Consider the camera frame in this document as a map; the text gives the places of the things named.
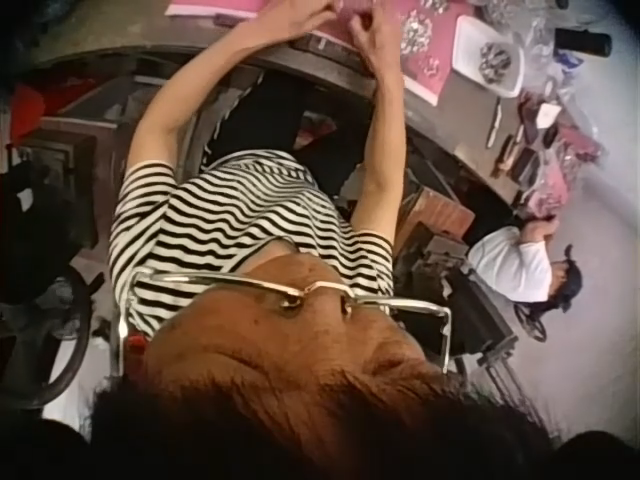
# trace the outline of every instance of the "hand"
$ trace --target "hand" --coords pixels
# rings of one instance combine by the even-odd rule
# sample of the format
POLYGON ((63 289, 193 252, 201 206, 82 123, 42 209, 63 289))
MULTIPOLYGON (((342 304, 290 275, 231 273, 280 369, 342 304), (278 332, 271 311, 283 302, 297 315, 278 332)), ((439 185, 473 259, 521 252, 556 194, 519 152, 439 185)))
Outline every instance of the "hand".
POLYGON ((560 226, 557 218, 551 220, 535 220, 525 225, 520 235, 522 243, 538 243, 550 239, 560 226))
POLYGON ((302 37, 336 18, 334 0, 272 0, 251 23, 265 43, 276 44, 302 37))
POLYGON ((368 28, 360 15, 353 17, 349 28, 356 46, 378 82, 403 85, 400 64, 402 30, 394 12, 388 8, 388 0, 374 5, 368 28))

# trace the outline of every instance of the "white t-shirt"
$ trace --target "white t-shirt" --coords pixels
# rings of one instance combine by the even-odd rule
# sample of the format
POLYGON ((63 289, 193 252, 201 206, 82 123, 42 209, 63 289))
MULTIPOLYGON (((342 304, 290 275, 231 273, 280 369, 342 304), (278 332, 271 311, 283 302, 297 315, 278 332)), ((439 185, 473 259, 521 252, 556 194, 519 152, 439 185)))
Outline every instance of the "white t-shirt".
POLYGON ((489 287, 508 299, 546 302, 553 277, 546 245, 519 242, 516 227, 498 230, 471 249, 469 263, 489 287))

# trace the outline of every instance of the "sleeve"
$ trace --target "sleeve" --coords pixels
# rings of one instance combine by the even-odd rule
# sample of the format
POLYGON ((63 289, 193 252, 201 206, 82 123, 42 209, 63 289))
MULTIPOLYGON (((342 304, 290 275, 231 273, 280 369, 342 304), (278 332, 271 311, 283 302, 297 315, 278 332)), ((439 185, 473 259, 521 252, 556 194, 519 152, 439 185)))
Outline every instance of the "sleeve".
POLYGON ((167 200, 176 189, 173 169, 166 163, 145 162, 127 172, 109 242, 109 269, 118 305, 133 269, 144 263, 153 248, 167 200))
POLYGON ((378 277, 380 293, 392 297, 393 288, 393 248, 391 243, 371 231, 360 231, 356 234, 362 248, 368 253, 371 267, 378 277))
POLYGON ((553 281, 551 262, 544 242, 519 246, 524 279, 520 283, 520 296, 527 302, 546 302, 553 281))

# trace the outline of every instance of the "pink cloth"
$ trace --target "pink cloth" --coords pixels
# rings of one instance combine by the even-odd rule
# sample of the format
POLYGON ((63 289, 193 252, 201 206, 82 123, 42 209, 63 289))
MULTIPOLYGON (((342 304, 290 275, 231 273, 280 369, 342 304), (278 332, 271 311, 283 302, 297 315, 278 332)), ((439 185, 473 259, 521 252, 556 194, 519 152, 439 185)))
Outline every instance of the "pink cloth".
MULTIPOLYGON (((173 0, 167 9, 167 15, 215 16, 218 14, 254 17, 269 0, 173 0)), ((366 11, 371 0, 343 0, 340 20, 323 25, 317 35, 338 44, 352 47, 351 34, 346 28, 354 12, 366 11)), ((399 18, 414 9, 418 9, 430 18, 433 25, 431 45, 427 52, 409 55, 404 58, 407 88, 433 105, 437 105, 445 82, 451 74, 451 61, 456 24, 460 15, 471 15, 473 9, 466 2, 452 1, 449 9, 437 15, 432 10, 422 8, 420 0, 392 0, 399 18), (439 63, 437 74, 428 76, 423 70, 429 58, 439 63)))

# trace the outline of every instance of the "man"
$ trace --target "man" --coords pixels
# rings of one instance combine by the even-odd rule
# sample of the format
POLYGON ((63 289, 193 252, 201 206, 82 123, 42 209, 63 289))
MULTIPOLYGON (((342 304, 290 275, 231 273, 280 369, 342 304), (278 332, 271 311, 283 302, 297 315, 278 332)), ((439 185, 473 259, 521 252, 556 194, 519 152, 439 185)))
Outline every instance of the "man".
POLYGON ((558 219, 529 222, 522 230, 502 228, 476 243, 469 263, 493 290, 517 303, 553 304, 569 310, 582 290, 582 273, 567 247, 565 260, 552 262, 548 244, 558 219))

